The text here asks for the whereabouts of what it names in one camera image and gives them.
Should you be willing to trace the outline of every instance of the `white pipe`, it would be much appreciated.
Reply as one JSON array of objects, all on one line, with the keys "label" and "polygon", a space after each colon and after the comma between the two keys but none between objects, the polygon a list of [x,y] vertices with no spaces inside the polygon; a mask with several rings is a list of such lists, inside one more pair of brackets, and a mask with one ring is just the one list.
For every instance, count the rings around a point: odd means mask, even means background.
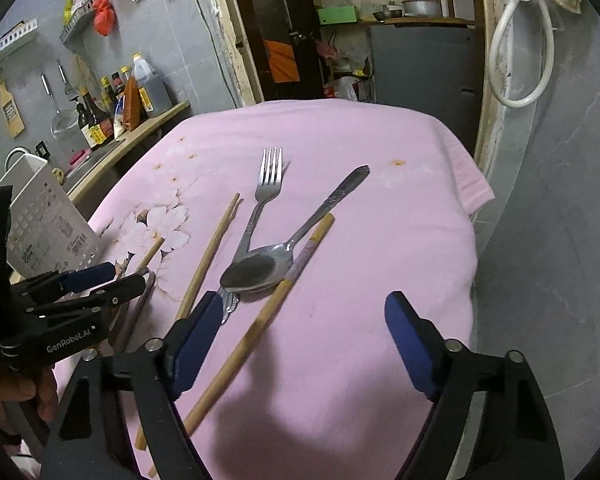
[{"label": "white pipe", "polygon": [[518,100],[511,100],[504,97],[502,94],[502,90],[498,86],[498,79],[496,78],[496,69],[497,69],[497,56],[498,51],[500,49],[500,43],[502,42],[502,37],[504,36],[507,27],[509,27],[509,22],[513,17],[513,13],[518,7],[519,0],[513,0],[507,4],[500,21],[498,22],[498,26],[496,27],[495,32],[493,33],[493,39],[491,40],[491,47],[489,49],[489,60],[487,65],[487,70],[489,73],[489,84],[491,85],[491,90],[493,90],[493,94],[496,96],[496,99],[500,101],[503,105],[509,108],[523,108],[533,103],[538,99],[542,92],[546,89],[549,84],[549,79],[551,79],[552,71],[554,70],[554,59],[555,59],[555,45],[554,45],[554,26],[551,23],[551,16],[549,15],[549,9],[546,6],[545,0],[538,0],[540,5],[540,12],[542,14],[542,30],[544,30],[544,35],[546,36],[546,57],[544,59],[544,70],[542,70],[542,77],[538,82],[538,86],[525,98]]}]

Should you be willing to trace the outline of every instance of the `wooden door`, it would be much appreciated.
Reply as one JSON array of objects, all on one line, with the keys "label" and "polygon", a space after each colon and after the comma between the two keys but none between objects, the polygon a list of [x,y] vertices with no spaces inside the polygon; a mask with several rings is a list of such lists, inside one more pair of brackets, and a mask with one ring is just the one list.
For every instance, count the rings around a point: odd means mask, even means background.
[{"label": "wooden door", "polygon": [[267,101],[323,96],[313,0],[237,0]]}]

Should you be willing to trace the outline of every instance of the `gray floor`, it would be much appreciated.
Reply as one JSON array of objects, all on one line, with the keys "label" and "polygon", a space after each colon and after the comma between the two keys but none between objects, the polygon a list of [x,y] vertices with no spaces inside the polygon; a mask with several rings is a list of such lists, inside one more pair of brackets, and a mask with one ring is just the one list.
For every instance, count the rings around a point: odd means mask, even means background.
[{"label": "gray floor", "polygon": [[600,18],[554,24],[554,77],[478,264],[477,348],[526,355],[571,479],[600,444]]}]

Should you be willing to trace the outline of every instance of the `sink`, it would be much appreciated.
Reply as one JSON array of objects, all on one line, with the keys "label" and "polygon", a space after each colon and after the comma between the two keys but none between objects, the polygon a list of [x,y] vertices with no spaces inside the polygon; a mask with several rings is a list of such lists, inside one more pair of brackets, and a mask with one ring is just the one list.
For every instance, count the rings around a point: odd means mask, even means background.
[{"label": "sink", "polygon": [[62,189],[64,189],[67,194],[71,193],[72,190],[74,190],[74,187],[80,184],[81,181],[90,173],[90,171],[99,163],[101,163],[103,158],[109,155],[109,153],[115,150],[124,141],[125,139],[114,140],[103,148],[91,153],[91,155],[89,155],[80,166],[69,173],[67,179],[64,181],[64,184],[62,184]]}]

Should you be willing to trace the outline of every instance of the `fork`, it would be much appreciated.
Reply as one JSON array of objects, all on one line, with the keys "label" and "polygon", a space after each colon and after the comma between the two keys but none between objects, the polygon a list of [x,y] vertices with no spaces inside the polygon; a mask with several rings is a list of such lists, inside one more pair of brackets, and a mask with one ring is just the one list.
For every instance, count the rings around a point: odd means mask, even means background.
[{"label": "fork", "polygon": [[[262,154],[262,164],[260,165],[260,178],[258,187],[256,188],[256,207],[253,208],[251,218],[247,224],[242,239],[238,244],[238,249],[235,251],[233,261],[237,260],[249,250],[251,243],[251,235],[258,223],[258,219],[262,213],[262,209],[267,202],[270,202],[280,194],[282,188],[282,148],[265,148]],[[218,294],[222,297],[222,305],[224,307],[222,314],[222,323],[226,323],[229,316],[238,306],[240,297],[232,292],[227,292],[224,288],[218,290]]]}]

